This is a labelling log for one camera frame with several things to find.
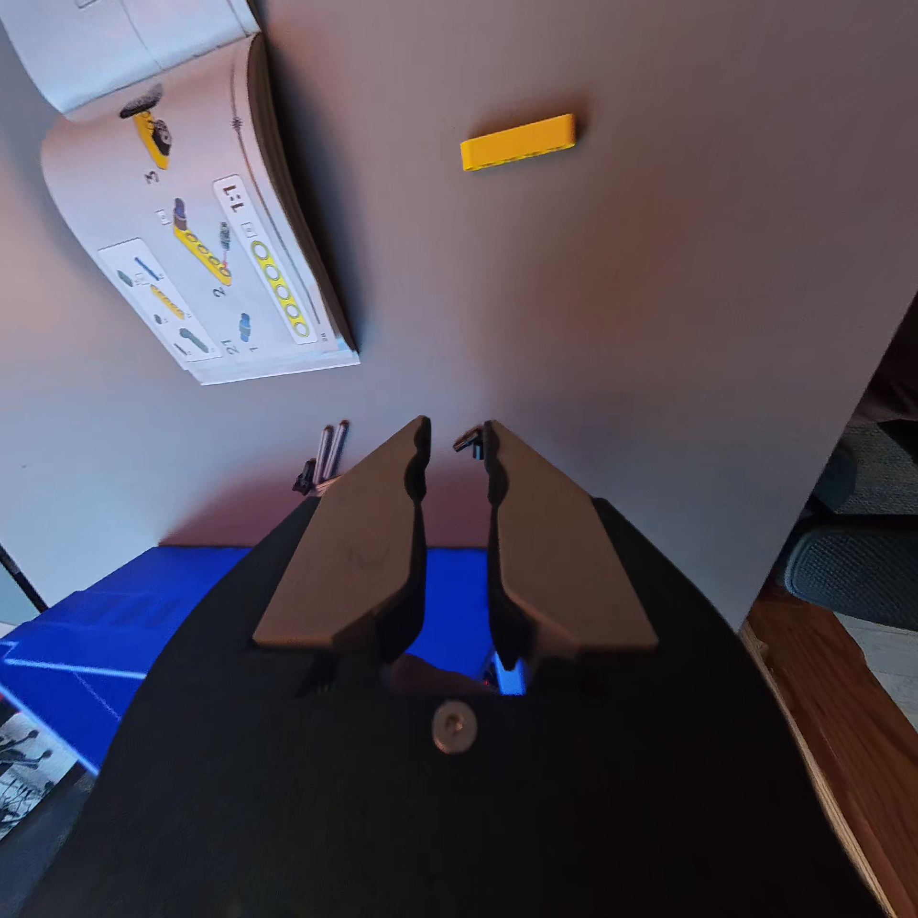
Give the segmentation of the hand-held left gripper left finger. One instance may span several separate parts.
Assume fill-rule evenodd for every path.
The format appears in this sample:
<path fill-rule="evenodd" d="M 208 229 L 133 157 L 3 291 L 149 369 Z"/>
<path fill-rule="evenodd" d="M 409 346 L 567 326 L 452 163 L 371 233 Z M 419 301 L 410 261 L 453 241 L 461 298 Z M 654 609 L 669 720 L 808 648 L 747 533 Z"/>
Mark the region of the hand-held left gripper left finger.
<path fill-rule="evenodd" d="M 318 500 L 254 633 L 260 648 L 375 664 L 398 658 L 424 616 L 431 423 L 412 419 Z"/>

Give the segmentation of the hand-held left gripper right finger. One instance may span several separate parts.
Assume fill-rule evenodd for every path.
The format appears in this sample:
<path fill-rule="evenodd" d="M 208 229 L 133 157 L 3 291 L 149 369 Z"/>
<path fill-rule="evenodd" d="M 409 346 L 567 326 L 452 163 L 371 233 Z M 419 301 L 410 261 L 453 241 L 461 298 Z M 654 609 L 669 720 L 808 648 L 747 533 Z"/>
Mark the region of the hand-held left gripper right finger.
<path fill-rule="evenodd" d="M 644 652 L 658 637 L 590 494 L 496 420 L 488 474 L 488 606 L 502 666 Z"/>

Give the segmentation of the blue plastic bin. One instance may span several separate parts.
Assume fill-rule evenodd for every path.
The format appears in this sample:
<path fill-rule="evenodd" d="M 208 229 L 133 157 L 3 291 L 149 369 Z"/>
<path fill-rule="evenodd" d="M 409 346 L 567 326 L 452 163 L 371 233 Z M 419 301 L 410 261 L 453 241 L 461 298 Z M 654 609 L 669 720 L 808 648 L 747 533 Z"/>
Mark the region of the blue plastic bin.
<path fill-rule="evenodd" d="M 70 747 L 96 776 L 157 656 L 193 607 L 247 547 L 152 548 L 2 638 L 2 695 Z M 426 609 L 408 651 L 502 694 L 524 693 L 521 664 L 505 670 L 488 625 L 487 556 L 429 548 Z"/>

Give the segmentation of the lego instruction booklet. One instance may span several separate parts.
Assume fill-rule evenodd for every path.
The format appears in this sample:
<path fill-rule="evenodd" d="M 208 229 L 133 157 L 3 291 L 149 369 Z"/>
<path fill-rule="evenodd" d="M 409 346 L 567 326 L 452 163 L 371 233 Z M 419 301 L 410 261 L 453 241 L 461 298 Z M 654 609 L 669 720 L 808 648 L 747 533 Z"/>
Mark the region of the lego instruction booklet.
<path fill-rule="evenodd" d="M 359 365 L 245 1 L 2 2 L 78 242 L 200 383 Z"/>

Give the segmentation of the yellow lego beam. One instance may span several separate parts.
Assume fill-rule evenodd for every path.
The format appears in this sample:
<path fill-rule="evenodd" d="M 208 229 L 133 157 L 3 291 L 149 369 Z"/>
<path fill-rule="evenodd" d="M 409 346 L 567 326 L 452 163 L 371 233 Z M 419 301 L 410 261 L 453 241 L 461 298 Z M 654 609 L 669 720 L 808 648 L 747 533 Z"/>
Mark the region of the yellow lego beam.
<path fill-rule="evenodd" d="M 574 114 L 538 120 L 491 132 L 461 143 L 463 170 L 467 173 L 559 153 L 575 147 Z"/>

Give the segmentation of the grey mesh office chair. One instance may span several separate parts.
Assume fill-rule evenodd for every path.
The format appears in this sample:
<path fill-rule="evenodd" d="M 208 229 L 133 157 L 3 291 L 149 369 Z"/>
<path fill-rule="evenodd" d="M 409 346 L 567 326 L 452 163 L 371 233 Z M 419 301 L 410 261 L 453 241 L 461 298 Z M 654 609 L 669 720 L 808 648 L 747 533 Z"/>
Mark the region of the grey mesh office chair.
<path fill-rule="evenodd" d="M 916 422 L 853 419 L 776 561 L 797 599 L 917 630 Z"/>

